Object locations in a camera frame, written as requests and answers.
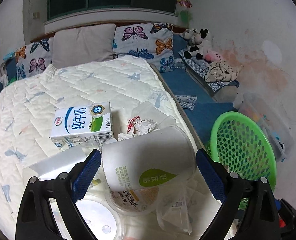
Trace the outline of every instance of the green plastic basket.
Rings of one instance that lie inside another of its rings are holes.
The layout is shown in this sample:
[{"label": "green plastic basket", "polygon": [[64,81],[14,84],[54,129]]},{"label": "green plastic basket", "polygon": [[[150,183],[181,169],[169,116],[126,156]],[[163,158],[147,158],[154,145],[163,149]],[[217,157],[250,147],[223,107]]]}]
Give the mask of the green plastic basket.
[{"label": "green plastic basket", "polygon": [[[245,115],[227,112],[218,117],[211,131],[210,156],[243,179],[266,177],[274,190],[277,167],[273,150],[260,127]],[[245,209],[246,202],[240,208]]]}]

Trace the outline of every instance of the crumpled paper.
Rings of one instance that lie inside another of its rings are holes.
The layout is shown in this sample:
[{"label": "crumpled paper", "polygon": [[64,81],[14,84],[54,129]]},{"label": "crumpled paper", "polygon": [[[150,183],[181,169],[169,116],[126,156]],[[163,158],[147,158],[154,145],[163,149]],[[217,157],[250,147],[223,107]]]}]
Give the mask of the crumpled paper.
[{"label": "crumpled paper", "polygon": [[118,134],[118,141],[149,133],[154,130],[156,125],[157,123],[151,119],[140,119],[139,116],[136,116],[128,121],[127,134]]},{"label": "crumpled paper", "polygon": [[225,60],[215,61],[210,64],[204,80],[206,82],[232,82],[237,78],[238,73],[239,69],[232,67],[229,62]]}]

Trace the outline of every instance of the basket rim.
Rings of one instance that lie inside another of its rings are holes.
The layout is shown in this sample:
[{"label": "basket rim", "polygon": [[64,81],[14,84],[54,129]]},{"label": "basket rim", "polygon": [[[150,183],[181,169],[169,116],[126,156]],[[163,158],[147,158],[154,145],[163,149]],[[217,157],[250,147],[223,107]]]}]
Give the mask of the basket rim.
[{"label": "basket rim", "polygon": [[272,160],[270,163],[270,177],[271,178],[269,180],[269,183],[270,183],[272,190],[274,190],[275,184],[276,184],[276,179],[277,179],[277,164],[275,161],[275,156],[274,156],[274,152],[272,150],[271,144],[270,144],[269,140],[267,139],[266,135],[261,130],[261,128],[253,120],[251,120],[249,117],[247,117],[244,114],[241,114],[238,112],[226,112],[217,118],[217,120],[215,121],[215,123],[212,127],[211,136],[210,136],[210,156],[211,156],[211,159],[215,162],[220,163],[219,155],[218,155],[218,151],[217,151],[217,134],[218,134],[218,129],[219,129],[220,124],[227,117],[236,117],[238,119],[245,120],[246,122],[253,125],[257,129],[258,133],[264,137],[264,140],[267,143],[268,149],[269,149],[269,151],[267,151],[268,158],[270,160]]}]

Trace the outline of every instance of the white box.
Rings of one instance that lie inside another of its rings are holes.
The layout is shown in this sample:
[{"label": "white box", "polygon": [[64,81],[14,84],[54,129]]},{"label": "white box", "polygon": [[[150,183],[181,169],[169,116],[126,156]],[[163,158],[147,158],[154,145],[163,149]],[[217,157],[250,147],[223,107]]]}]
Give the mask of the white box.
[{"label": "white box", "polygon": [[113,138],[110,102],[59,109],[50,138],[58,148],[74,147],[94,139],[98,145]]}]

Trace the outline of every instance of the silver bolt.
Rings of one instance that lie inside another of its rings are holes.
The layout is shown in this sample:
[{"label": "silver bolt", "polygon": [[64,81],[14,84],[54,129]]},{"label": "silver bolt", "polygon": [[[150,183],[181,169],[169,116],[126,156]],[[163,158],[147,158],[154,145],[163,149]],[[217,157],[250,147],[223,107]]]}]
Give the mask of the silver bolt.
[{"label": "silver bolt", "polygon": [[265,177],[261,177],[260,180],[261,180],[262,183],[267,183],[268,182],[267,178],[265,178]]},{"label": "silver bolt", "polygon": [[60,179],[66,179],[67,177],[68,177],[67,172],[60,173],[60,175],[59,175]]},{"label": "silver bolt", "polygon": [[37,178],[36,178],[36,177],[31,177],[31,178],[29,179],[29,182],[30,182],[30,183],[35,183],[35,182],[36,182],[36,180],[37,180]]},{"label": "silver bolt", "polygon": [[230,173],[230,176],[231,176],[232,178],[234,178],[234,179],[236,179],[236,178],[239,177],[238,173],[236,173],[236,172],[231,172],[231,173]]}]

